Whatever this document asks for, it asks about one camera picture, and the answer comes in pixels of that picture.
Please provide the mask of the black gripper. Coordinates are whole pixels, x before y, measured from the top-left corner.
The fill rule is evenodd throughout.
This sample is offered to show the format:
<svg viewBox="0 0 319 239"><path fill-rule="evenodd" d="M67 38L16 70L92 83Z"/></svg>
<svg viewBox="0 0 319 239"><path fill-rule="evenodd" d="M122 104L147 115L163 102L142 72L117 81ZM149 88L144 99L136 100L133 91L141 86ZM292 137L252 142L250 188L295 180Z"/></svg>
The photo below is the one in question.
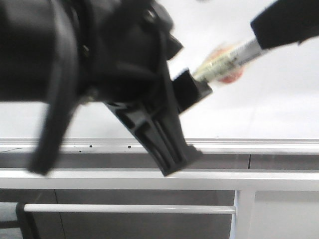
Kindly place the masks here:
<svg viewBox="0 0 319 239"><path fill-rule="evenodd" d="M182 44L173 20L155 0L74 0L83 54L77 94L95 91L97 101L133 102L157 86L168 60ZM183 71L172 82L181 114L213 93Z"/></svg>

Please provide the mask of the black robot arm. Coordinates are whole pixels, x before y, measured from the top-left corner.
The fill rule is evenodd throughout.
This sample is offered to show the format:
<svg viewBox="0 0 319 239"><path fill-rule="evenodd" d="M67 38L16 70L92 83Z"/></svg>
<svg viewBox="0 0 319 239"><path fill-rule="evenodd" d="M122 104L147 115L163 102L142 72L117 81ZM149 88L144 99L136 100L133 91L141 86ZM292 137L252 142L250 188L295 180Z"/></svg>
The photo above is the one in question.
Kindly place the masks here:
<svg viewBox="0 0 319 239"><path fill-rule="evenodd" d="M182 44L154 0L3 0L0 99L47 103L28 167L55 165L76 108L103 103L145 148L163 175L202 156L186 143L179 115L211 93L189 71L172 79Z"/></svg>

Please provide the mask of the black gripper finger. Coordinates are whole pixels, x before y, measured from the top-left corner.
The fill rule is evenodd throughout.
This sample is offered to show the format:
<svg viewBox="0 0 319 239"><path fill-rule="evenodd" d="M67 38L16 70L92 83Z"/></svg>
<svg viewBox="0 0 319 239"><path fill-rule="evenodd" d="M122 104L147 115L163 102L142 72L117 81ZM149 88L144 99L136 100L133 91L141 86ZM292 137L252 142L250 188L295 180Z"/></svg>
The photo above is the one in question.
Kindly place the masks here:
<svg viewBox="0 0 319 239"><path fill-rule="evenodd" d="M164 176L177 172L202 156L186 143L166 63L155 71L120 64L110 80L114 98L106 106L151 155Z"/></svg>
<svg viewBox="0 0 319 239"><path fill-rule="evenodd" d="M319 2L277 0L250 25L262 49L302 43L319 35Z"/></svg>

